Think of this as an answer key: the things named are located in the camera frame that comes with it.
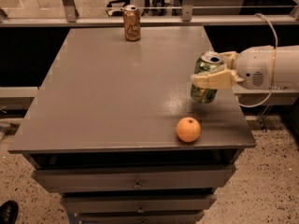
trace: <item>floor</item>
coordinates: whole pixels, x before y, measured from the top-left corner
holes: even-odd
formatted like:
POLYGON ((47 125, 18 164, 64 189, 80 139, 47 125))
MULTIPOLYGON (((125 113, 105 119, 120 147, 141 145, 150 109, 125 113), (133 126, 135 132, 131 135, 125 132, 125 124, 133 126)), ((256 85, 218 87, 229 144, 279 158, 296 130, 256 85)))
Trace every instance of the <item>floor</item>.
MULTIPOLYGON (((256 116, 246 116, 257 147, 246 149, 236 162, 236 172, 217 201, 197 224, 298 224, 298 142, 279 114, 266 118, 263 132, 256 116)), ((0 143, 0 203, 12 199, 20 212, 16 224, 66 224, 60 197, 48 194, 31 177, 29 162, 7 153, 21 119, 3 119, 10 124, 0 143)))

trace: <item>green can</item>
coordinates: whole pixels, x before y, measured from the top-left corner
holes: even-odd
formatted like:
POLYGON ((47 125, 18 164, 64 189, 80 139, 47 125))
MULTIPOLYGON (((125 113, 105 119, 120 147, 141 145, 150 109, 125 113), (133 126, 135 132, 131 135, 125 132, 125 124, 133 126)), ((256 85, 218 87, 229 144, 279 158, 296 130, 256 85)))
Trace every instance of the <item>green can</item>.
MULTIPOLYGON (((196 61, 195 74, 209 72, 224 64, 223 57, 214 51, 204 52, 196 61)), ((211 103, 216 96, 217 90, 204 89, 192 85, 191 97, 195 102, 207 104, 211 103)))

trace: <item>shoe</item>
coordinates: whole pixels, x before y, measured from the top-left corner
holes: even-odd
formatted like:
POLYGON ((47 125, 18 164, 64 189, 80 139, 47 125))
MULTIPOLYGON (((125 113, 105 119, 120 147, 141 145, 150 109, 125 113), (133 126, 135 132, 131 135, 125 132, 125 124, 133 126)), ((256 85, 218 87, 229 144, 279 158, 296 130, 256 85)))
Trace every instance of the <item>shoe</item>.
POLYGON ((14 224, 19 212, 19 206, 15 201, 7 201, 0 206, 0 223, 14 224))

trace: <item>soda can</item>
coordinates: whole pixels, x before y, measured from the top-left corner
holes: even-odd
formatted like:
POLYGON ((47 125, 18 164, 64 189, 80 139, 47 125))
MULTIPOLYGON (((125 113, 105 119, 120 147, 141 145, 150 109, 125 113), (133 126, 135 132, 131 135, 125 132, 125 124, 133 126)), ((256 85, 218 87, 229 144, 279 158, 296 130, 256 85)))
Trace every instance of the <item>soda can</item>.
MULTIPOLYGON (((202 53, 200 58, 196 62, 195 66, 195 74, 199 74, 202 72, 209 72, 220 65, 224 64, 223 57, 214 51, 207 51, 202 53)), ((204 89, 200 87, 195 87, 192 85, 191 88, 191 97, 195 102, 199 103, 210 103, 215 99, 217 90, 213 89, 204 89)))
POLYGON ((125 38, 128 41, 140 39, 140 11, 134 5, 124 7, 122 11, 125 38))

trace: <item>orange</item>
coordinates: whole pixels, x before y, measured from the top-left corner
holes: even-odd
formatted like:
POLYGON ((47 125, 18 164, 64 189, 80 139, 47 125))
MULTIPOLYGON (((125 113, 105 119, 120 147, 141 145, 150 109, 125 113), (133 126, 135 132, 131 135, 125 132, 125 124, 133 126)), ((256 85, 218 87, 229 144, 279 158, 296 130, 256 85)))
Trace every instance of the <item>orange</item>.
POLYGON ((196 119, 186 117, 178 122, 177 135, 182 141, 186 143, 193 142, 200 136, 200 133, 201 126, 196 119))

